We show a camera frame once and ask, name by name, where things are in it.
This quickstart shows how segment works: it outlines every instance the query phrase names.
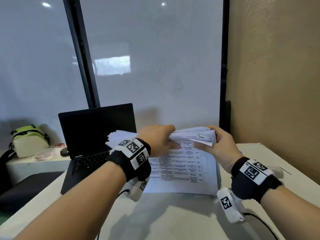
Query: brown wall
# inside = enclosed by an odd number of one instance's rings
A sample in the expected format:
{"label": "brown wall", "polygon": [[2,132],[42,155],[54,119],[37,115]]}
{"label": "brown wall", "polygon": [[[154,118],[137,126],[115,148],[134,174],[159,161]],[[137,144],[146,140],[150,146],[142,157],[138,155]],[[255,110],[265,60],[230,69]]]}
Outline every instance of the brown wall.
{"label": "brown wall", "polygon": [[227,99],[260,142],[320,184],[320,0],[230,0]]}

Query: person's left forearm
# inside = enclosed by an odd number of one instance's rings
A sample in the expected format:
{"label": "person's left forearm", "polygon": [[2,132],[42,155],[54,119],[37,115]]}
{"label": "person's left forearm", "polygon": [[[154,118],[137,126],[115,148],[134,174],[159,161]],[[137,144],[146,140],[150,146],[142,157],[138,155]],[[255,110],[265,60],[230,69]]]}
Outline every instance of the person's left forearm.
{"label": "person's left forearm", "polygon": [[125,183],[123,170],[106,162],[43,211],[15,240],[94,239]]}

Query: person's left hand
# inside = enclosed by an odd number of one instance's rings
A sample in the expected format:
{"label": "person's left hand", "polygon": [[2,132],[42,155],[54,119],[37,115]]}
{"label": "person's left hand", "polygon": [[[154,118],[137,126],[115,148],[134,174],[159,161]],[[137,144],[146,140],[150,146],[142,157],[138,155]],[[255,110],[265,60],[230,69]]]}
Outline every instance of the person's left hand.
{"label": "person's left hand", "polygon": [[150,157],[158,157],[166,153],[169,149],[180,149],[180,145],[169,140],[169,135],[174,132],[174,125],[148,125],[141,129],[137,138],[144,140],[151,147]]}

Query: laptop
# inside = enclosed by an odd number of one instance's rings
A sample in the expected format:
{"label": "laptop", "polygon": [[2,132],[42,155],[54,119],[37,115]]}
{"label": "laptop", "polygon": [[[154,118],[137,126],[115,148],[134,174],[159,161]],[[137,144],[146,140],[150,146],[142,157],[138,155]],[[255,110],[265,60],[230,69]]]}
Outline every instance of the laptop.
{"label": "laptop", "polygon": [[105,143],[111,132],[137,132],[132,104],[59,113],[58,116],[71,159],[62,195],[107,161],[111,148]]}

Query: paper sheet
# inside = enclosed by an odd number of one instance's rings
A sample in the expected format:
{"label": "paper sheet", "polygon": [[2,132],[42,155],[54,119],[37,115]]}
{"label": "paper sheet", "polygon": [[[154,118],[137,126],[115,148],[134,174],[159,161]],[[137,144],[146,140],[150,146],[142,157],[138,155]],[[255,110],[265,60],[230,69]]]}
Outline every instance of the paper sheet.
{"label": "paper sheet", "polygon": [[[109,134],[106,144],[114,148],[124,139],[136,136],[136,133],[117,130]],[[160,157],[149,158],[151,175],[144,193],[216,195],[216,161],[211,154],[193,147],[194,141],[207,145],[215,143],[214,130],[207,127],[177,130],[171,133],[170,139],[178,142],[181,148],[170,150]]]}

